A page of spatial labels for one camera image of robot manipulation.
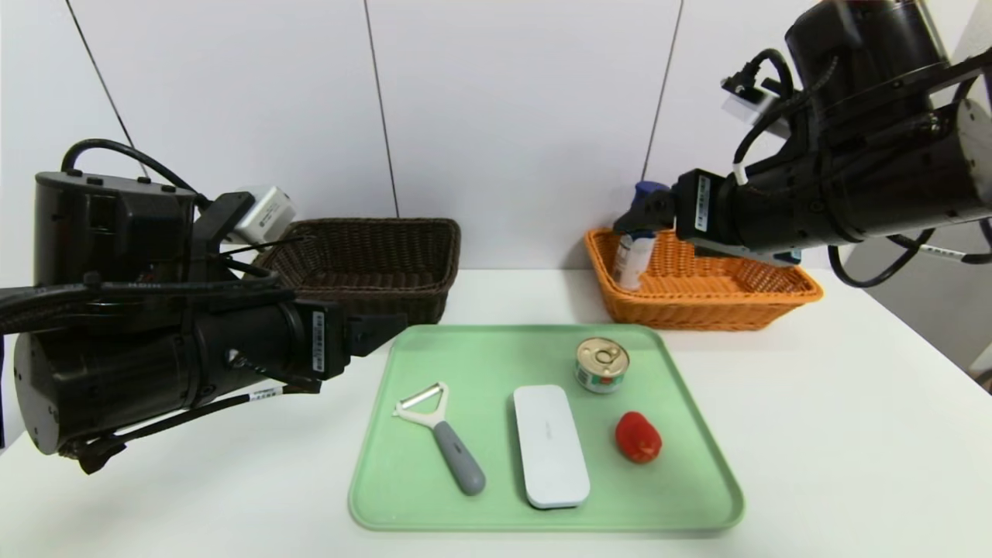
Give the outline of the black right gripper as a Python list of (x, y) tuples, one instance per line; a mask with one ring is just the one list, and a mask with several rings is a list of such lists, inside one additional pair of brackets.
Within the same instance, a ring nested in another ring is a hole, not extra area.
[(801, 252), (756, 252), (742, 243), (732, 201), (733, 177), (690, 170), (669, 188), (635, 188), (628, 211), (612, 225), (614, 233), (673, 229), (679, 240), (694, 245), (697, 257), (800, 259)]

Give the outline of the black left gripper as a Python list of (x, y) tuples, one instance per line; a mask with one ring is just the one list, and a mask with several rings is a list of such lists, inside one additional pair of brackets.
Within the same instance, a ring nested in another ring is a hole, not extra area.
[(280, 301), (214, 317), (214, 363), (237, 384), (273, 379), (319, 391), (352, 357), (368, 357), (400, 335), (406, 315), (350, 315), (330, 301)]

